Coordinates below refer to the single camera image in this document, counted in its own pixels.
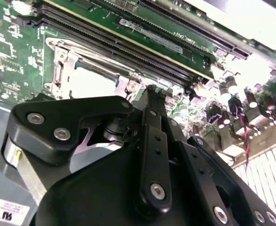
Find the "red wire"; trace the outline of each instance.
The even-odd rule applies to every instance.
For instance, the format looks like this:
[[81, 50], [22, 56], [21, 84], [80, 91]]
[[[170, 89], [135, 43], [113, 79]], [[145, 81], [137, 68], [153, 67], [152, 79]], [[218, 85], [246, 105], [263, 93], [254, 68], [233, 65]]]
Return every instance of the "red wire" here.
[[[245, 141], [247, 142], [248, 134], [247, 134], [247, 129], [246, 129], [244, 120], [243, 120], [243, 116], [240, 115], [239, 118], [240, 118], [241, 124], [242, 124], [243, 127], [244, 127], [244, 139], [245, 139]], [[247, 170], [247, 166], [248, 166], [248, 164], [249, 164], [249, 154], [250, 154], [250, 145], [247, 143], [247, 146], [246, 146], [246, 149], [245, 149], [245, 157], [246, 157], [245, 171]]]

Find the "barcode sticker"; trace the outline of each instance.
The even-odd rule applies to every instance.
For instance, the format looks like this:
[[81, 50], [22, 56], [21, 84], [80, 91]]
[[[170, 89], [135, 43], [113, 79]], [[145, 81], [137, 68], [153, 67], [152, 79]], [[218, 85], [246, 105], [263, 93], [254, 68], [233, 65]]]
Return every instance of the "barcode sticker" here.
[[21, 226], [29, 209], [29, 206], [0, 199], [0, 221]]

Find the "white connector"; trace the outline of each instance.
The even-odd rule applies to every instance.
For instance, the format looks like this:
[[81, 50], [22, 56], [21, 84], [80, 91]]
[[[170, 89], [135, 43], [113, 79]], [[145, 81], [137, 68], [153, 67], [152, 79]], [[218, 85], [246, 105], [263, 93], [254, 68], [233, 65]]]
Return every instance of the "white connector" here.
[[19, 13], [23, 16], [28, 16], [32, 12], [32, 5], [29, 2], [23, 2], [23, 1], [20, 1], [20, 0], [13, 0], [11, 2], [11, 5], [17, 13]]

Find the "silver bolt head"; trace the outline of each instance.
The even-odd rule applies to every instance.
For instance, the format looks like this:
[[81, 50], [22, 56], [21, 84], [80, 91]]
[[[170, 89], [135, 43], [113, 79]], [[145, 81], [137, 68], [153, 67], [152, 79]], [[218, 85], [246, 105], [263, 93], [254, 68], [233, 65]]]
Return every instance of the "silver bolt head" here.
[[129, 104], [128, 104], [127, 102], [122, 101], [121, 104], [122, 104], [124, 107], [129, 108]]
[[175, 120], [173, 120], [173, 119], [171, 119], [170, 122], [171, 122], [171, 124], [172, 124], [173, 126], [176, 126], [176, 125], [177, 125], [177, 122], [176, 122]]
[[54, 130], [53, 135], [56, 139], [66, 141], [71, 138], [71, 133], [65, 128], [57, 128]]
[[228, 216], [226, 215], [226, 213], [223, 211], [222, 208], [220, 208], [219, 206], [215, 206], [213, 211], [215, 216], [221, 223], [223, 223], [224, 225], [228, 223]]
[[203, 142], [201, 139], [197, 138], [196, 141], [197, 141], [200, 145], [204, 145], [204, 142]]
[[32, 124], [40, 125], [45, 121], [45, 118], [39, 113], [30, 113], [27, 115], [27, 120]]
[[276, 218], [275, 218], [275, 216], [271, 212], [269, 212], [269, 211], [266, 211], [266, 214], [267, 214], [269, 220], [271, 222], [273, 222], [274, 224], [276, 224]]
[[255, 210], [254, 214], [261, 223], [265, 223], [265, 218], [259, 211]]
[[156, 116], [157, 113], [155, 113], [154, 111], [150, 111], [150, 113], [153, 115], [153, 116]]
[[151, 184], [150, 191], [156, 199], [163, 200], [165, 198], [165, 191], [163, 187], [159, 184]]

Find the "black mechanical arm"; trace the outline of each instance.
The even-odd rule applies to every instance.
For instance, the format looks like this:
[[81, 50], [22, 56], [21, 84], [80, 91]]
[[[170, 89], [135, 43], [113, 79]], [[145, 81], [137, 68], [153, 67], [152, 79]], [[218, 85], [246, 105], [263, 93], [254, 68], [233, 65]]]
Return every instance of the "black mechanical arm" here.
[[[274, 212], [148, 86], [122, 97], [33, 101], [10, 114], [0, 168], [32, 194], [36, 226], [276, 226]], [[70, 173], [79, 148], [119, 145]]]

